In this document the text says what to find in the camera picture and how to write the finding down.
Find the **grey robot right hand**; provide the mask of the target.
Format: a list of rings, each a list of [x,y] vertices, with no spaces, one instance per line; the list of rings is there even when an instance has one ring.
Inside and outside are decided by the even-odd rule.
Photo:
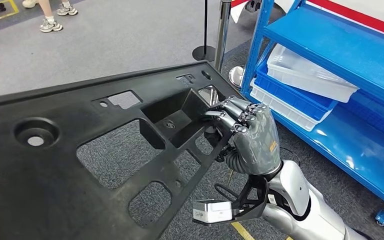
[[[233,144],[227,144],[217,157],[231,170],[266,176],[281,169],[278,130],[267,105],[231,95],[203,117],[219,121],[231,132]]]

